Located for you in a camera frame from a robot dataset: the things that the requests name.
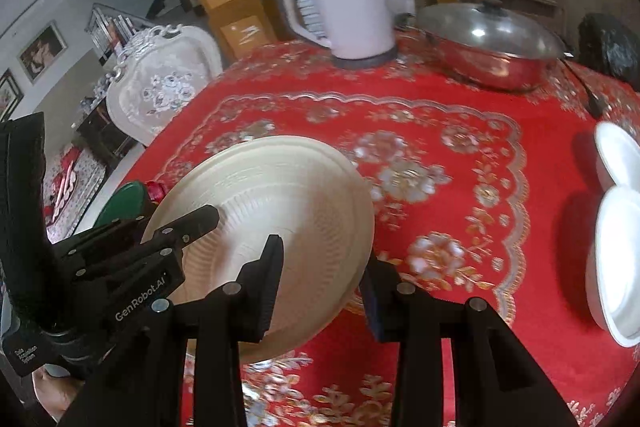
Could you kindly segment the white plastic plate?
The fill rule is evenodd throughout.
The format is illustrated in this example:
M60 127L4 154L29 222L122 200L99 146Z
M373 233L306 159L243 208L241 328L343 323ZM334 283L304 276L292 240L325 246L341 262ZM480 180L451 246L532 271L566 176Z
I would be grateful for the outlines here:
M374 211L354 165L326 143L268 136L233 145L197 165L165 196L142 239L211 205L219 223L183 249L186 280L174 303L205 297L260 257L268 236L284 244L282 277L271 324L260 343L243 343L255 363L303 346L340 313L370 257Z

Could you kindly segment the framed wall picture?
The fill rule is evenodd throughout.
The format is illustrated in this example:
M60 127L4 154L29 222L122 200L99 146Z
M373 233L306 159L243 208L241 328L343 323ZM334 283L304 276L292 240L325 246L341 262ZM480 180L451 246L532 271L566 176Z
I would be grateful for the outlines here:
M66 48L66 42L55 22L47 24L18 56L29 82L35 84Z

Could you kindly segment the white bowl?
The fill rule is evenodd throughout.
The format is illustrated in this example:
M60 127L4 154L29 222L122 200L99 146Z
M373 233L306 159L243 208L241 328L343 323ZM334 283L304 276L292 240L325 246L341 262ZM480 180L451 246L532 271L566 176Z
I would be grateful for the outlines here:
M594 128L596 171L603 191L614 185L640 191L640 157L636 140L622 127L608 121Z
M593 320L620 346L639 343L639 193L612 186L598 209L586 296Z

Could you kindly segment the black plastic bag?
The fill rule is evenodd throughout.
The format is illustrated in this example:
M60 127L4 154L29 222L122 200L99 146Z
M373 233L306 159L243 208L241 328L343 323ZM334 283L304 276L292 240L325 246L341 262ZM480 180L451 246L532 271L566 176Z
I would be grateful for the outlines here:
M578 62L639 91L639 37L613 15L588 13L578 26Z

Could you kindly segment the near white bowl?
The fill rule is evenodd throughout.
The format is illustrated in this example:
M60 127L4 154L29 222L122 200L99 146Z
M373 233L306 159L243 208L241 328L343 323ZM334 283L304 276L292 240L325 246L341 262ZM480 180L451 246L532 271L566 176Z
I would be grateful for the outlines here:
M639 193L612 186L598 209L586 296L593 320L620 346L639 343Z

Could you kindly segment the white ornate chair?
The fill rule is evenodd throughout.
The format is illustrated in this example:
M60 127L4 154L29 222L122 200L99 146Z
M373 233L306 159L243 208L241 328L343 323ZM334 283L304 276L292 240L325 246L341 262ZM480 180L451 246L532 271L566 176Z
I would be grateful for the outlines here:
M145 28L126 44L106 91L115 126L150 145L224 70L214 38L196 26Z

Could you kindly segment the far white bowl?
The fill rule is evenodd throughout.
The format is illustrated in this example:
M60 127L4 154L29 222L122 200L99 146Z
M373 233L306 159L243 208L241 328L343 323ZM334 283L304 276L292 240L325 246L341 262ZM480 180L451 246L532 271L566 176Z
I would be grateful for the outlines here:
M622 127L608 121L594 128L596 171L603 191L614 185L640 191L640 157L636 140Z

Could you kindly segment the red floral tablecloth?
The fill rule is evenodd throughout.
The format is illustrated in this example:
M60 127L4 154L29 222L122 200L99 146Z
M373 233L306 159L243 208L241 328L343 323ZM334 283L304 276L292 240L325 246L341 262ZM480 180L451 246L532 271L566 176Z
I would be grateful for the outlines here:
M598 425L639 361L594 323L585 292L601 185L592 90L604 116L639 131L639 97L580 65L529 94L444 75L415 34L382 67L352 72L301 41L233 64L128 173L173 187L225 148L297 134L340 150L369 183L374 249L439 298L487 299L559 389L579 425Z

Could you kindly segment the dark wooden side cabinet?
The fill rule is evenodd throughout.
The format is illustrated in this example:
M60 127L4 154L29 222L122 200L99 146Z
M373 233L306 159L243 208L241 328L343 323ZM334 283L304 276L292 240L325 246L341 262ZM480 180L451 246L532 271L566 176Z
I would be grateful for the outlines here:
M94 157L106 167L108 173L117 167L136 144L134 139L122 132L111 120L105 101L101 101L81 121L77 133Z

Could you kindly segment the steel pot with glass lid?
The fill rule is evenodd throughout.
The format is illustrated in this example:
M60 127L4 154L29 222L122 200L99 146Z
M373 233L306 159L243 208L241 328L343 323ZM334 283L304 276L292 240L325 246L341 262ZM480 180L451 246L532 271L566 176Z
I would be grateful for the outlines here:
M499 0L433 4L397 15L395 23L421 34L449 72L491 90L532 91L567 57L560 37Z

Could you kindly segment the green plastic plate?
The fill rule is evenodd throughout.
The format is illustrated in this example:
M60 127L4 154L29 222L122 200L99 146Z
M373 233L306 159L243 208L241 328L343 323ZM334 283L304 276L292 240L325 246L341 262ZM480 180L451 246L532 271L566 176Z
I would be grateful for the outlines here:
M140 181L131 181L111 196L94 222L95 227L108 225L116 219L136 219L140 216L149 216L153 210L153 202L150 199L146 186Z

